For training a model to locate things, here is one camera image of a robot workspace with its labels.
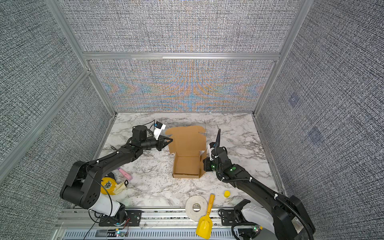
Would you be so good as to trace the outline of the yellow work glove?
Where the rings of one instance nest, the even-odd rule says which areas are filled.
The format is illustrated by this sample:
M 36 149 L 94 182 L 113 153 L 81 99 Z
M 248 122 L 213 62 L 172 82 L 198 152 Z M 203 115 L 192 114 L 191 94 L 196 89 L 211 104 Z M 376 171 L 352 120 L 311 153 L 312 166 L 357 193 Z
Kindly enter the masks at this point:
M 104 177 L 102 178 L 101 184 L 101 193 L 103 195 L 118 195 L 127 188 L 129 181 L 125 180 L 124 182 L 118 184 L 115 179 Z

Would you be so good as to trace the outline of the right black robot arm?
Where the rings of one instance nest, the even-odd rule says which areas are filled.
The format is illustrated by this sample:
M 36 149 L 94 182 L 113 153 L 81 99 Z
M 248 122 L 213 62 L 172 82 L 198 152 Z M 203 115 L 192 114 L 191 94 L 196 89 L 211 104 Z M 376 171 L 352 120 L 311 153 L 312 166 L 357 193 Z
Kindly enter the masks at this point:
M 204 160 L 207 172 L 216 172 L 219 181 L 245 192 L 271 215 L 274 231 L 279 240 L 313 240 L 316 228 L 296 196 L 287 197 L 268 188 L 240 165 L 233 164 L 225 147 L 211 143 L 210 157 Z

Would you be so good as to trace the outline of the aluminium front frame rail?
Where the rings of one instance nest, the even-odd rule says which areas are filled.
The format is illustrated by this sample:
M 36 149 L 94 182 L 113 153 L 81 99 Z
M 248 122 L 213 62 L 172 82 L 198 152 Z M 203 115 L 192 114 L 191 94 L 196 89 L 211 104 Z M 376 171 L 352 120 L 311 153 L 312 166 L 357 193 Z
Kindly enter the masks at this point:
M 253 236 L 257 240 L 275 240 L 272 218 L 264 208 L 253 206 L 251 213 L 257 220 L 252 226 L 223 226 L 218 214 L 219 209 L 231 207 L 213 207 L 211 219 L 212 240 L 232 240 L 234 235 Z M 124 226 L 100 227 L 91 219 L 87 210 L 80 208 L 64 209 L 50 236 L 51 240 L 198 240 L 198 223 L 188 218 L 185 208 L 181 207 L 137 207 L 127 210 L 142 211 L 138 227 Z

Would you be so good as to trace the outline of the white tape roll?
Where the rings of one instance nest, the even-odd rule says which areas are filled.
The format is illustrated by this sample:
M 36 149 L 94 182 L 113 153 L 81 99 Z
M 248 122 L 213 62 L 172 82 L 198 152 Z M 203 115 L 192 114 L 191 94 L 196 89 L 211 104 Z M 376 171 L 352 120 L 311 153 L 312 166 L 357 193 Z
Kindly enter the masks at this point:
M 208 209 L 208 203 L 202 196 L 190 197 L 185 206 L 185 212 L 191 220 L 198 222 L 201 217 L 205 216 Z

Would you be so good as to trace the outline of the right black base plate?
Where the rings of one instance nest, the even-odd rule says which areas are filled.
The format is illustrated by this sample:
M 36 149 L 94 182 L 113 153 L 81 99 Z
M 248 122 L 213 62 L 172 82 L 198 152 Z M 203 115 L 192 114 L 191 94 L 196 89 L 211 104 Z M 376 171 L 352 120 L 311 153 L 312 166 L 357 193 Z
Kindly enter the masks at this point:
M 244 222 L 241 211 L 235 209 L 219 209 L 218 214 L 223 226 L 232 226 Z

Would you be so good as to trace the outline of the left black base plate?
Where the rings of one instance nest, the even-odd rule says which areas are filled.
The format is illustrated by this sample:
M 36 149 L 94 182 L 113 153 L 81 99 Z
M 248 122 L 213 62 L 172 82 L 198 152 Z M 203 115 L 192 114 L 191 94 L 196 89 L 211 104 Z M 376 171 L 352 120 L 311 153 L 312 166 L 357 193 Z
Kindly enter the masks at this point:
M 140 210 L 125 210 L 125 213 L 117 213 L 113 217 L 104 215 L 99 222 L 100 227 L 138 227 L 142 218 L 142 211 Z

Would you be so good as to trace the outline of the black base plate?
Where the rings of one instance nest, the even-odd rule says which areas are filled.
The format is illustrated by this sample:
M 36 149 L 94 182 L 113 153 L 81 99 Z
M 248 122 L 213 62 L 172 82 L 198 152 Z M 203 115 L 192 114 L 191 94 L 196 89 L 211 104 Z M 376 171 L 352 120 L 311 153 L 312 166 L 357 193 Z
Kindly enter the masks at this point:
M 218 214 L 223 226 L 232 226 L 244 222 L 241 211 L 235 209 L 219 209 Z
M 142 211 L 140 210 L 125 210 L 125 213 L 117 213 L 113 217 L 104 215 L 99 222 L 100 227 L 138 227 L 142 218 Z

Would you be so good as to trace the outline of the brown cardboard box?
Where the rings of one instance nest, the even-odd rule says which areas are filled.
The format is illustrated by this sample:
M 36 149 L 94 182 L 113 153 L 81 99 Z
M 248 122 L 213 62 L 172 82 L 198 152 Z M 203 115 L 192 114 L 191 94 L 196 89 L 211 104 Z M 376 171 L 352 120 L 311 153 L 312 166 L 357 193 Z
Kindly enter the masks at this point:
M 175 179 L 199 179 L 206 171 L 203 160 L 207 157 L 206 130 L 201 126 L 175 127 L 166 131 L 173 141 L 169 151 L 175 155 Z

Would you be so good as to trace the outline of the yellow plastic toy shovel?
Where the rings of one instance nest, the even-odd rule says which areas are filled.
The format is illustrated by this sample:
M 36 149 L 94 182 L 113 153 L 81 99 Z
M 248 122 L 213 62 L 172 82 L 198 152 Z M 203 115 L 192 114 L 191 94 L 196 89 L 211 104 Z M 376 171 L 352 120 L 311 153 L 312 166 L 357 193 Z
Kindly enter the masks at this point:
M 215 195 L 211 194 L 207 207 L 207 213 L 205 216 L 202 216 L 199 219 L 198 226 L 196 229 L 196 235 L 206 240 L 210 239 L 212 233 L 213 222 L 210 218 L 210 213 L 213 207 L 214 200 Z

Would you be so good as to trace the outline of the small yellow bottle cap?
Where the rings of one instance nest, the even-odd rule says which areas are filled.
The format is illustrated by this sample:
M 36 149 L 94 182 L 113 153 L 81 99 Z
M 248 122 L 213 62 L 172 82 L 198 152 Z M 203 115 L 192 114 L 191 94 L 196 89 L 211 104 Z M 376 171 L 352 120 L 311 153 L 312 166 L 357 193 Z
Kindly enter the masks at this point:
M 226 190 L 226 191 L 224 192 L 224 197 L 225 197 L 225 198 L 229 198 L 230 195 L 231 195 L 230 191 Z

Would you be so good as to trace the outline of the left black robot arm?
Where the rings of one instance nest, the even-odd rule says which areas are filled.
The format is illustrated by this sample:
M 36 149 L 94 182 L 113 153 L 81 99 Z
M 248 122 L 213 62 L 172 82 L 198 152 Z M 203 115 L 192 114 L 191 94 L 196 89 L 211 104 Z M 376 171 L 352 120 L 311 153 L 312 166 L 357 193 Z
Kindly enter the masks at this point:
M 137 160 L 143 151 L 161 151 L 172 143 L 173 139 L 161 135 L 165 128 L 166 125 L 160 122 L 154 123 L 153 131 L 145 125 L 134 126 L 132 137 L 113 153 L 97 160 L 74 163 L 63 184 L 60 197 L 102 215 L 99 225 L 119 226 L 126 223 L 128 216 L 125 205 L 112 200 L 109 193 L 101 193 L 101 189 L 105 188 L 102 179 L 117 168 Z

